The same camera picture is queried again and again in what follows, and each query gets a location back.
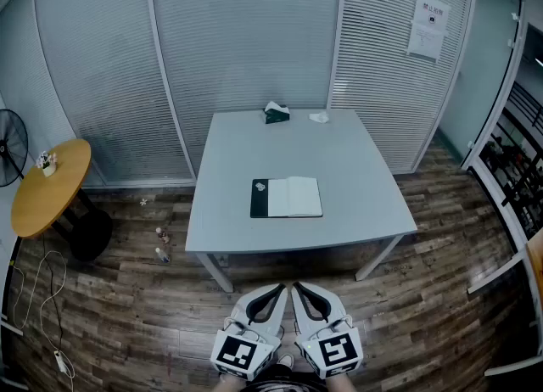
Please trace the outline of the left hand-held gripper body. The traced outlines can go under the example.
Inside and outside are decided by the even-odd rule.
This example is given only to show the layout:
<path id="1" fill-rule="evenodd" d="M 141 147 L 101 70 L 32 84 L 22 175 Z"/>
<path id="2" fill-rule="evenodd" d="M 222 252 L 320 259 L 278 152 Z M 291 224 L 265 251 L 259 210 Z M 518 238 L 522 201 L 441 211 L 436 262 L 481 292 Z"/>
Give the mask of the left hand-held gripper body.
<path id="1" fill-rule="evenodd" d="M 280 345 L 278 336 L 226 319 L 216 334 L 210 362 L 219 373 L 252 381 L 271 363 Z"/>

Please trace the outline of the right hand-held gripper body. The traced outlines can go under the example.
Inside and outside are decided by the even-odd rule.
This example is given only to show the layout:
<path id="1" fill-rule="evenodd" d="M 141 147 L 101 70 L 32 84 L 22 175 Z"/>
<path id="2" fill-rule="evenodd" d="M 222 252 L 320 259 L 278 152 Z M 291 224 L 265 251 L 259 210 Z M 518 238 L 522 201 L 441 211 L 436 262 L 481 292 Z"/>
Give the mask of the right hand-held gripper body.
<path id="1" fill-rule="evenodd" d="M 343 316 L 313 334 L 300 334 L 295 343 L 320 379 L 355 371 L 362 362 L 361 338 L 351 316 Z"/>

